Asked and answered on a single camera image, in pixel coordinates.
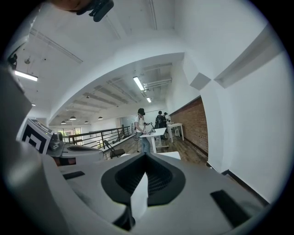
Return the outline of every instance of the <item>white t-shirt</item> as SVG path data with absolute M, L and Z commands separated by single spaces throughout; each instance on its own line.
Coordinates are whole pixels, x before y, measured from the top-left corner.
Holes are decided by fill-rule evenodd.
M 139 117 L 139 116 L 136 116 L 135 117 L 135 123 L 138 123 L 139 127 L 144 130 L 144 117 Z

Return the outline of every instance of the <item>metal railing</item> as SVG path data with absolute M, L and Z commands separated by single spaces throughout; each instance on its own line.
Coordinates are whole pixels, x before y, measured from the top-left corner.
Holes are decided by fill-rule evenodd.
M 121 128 L 114 128 L 108 130 L 99 130 L 99 131 L 92 131 L 83 134 L 74 134 L 69 135 L 69 143 L 73 145 L 77 145 L 78 143 L 82 142 L 82 146 L 88 146 L 91 148 L 104 148 L 104 140 L 107 140 L 109 143 L 115 144 L 120 142 L 122 139 L 131 136 L 130 126 L 124 127 L 122 125 Z

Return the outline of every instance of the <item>fluorescent light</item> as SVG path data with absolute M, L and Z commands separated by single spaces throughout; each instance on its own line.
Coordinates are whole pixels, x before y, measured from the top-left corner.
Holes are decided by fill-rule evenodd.
M 142 86 L 141 82 L 139 81 L 139 78 L 138 77 L 134 77 L 133 79 L 137 83 L 137 85 L 140 88 L 140 90 L 144 90 L 144 87 Z
M 38 77 L 35 77 L 35 76 L 32 76 L 30 74 L 26 74 L 26 73 L 23 73 L 23 72 L 20 72 L 20 71 L 14 71 L 15 75 L 17 76 L 20 76 L 20 77 L 23 77 L 23 78 L 27 78 L 27 79 L 30 79 L 30 80 L 33 80 L 33 81 L 38 81 Z

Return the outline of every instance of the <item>blue jeans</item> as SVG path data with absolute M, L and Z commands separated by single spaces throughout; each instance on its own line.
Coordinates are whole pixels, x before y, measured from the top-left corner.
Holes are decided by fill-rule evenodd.
M 137 138 L 143 135 L 142 132 L 137 132 Z M 142 138 L 142 152 L 150 152 L 150 143 L 146 137 Z

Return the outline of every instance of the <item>black chair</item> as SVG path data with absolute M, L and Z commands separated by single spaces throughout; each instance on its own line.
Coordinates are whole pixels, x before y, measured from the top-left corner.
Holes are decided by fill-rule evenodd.
M 113 157 L 120 157 L 121 155 L 125 154 L 125 151 L 123 149 L 117 149 L 115 150 L 114 148 L 111 147 L 111 145 L 108 143 L 107 140 L 104 141 L 104 144 L 107 146 L 108 149 L 110 149 L 111 154 L 110 158 L 112 159 Z

